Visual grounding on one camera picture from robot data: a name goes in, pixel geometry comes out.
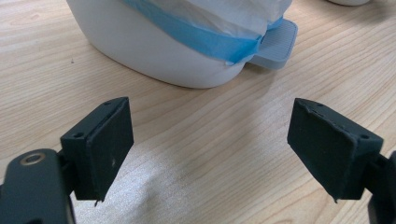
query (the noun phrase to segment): tabletop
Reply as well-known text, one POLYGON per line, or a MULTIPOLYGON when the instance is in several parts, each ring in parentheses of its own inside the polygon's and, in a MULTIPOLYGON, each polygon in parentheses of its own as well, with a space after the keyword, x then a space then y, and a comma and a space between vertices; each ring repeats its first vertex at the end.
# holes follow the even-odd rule
POLYGON ((128 96, 134 146, 103 203, 73 199, 78 223, 368 223, 335 203, 287 143, 296 97, 321 102, 396 150, 396 2, 294 1, 286 66, 246 64, 230 82, 187 89, 107 58, 65 0, 0 2, 0 183, 7 164, 102 102, 128 96))

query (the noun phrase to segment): white plastic bowl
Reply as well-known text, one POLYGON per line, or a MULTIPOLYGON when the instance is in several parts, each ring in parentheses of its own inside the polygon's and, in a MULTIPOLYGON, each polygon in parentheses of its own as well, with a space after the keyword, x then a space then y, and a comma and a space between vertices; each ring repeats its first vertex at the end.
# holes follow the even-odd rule
POLYGON ((211 88, 233 79, 245 65, 230 66, 180 44, 122 0, 67 3, 97 49, 149 77, 183 87, 211 88))

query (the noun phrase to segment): metal screw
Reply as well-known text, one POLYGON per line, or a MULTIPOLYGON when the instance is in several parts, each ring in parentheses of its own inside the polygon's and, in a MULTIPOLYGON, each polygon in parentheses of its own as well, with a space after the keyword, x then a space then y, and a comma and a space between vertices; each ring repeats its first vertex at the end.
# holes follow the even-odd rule
POLYGON ((32 153, 21 159, 21 165, 28 166, 39 163, 46 158, 46 154, 42 152, 32 153))

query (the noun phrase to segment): wood grain surface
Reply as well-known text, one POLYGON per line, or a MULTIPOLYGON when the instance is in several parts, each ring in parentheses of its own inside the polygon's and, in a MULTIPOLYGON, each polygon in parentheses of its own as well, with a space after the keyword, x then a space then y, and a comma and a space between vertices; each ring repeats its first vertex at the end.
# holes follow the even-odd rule
POLYGON ((102 102, 128 96, 135 144, 106 200, 78 223, 368 223, 334 203, 286 141, 293 100, 321 102, 396 150, 396 2, 294 1, 287 65, 247 64, 208 90, 169 85, 96 50, 65 0, 0 1, 0 183, 7 164, 59 137, 102 102))

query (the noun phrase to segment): blue tape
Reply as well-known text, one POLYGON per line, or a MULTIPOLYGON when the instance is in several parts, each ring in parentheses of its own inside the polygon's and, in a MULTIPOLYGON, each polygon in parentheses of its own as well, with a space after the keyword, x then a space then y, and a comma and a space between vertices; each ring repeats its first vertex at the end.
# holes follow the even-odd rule
POLYGON ((236 38, 188 24, 165 13, 146 0, 124 0, 178 42, 204 55, 228 63, 248 61, 259 50, 262 36, 256 39, 236 38))

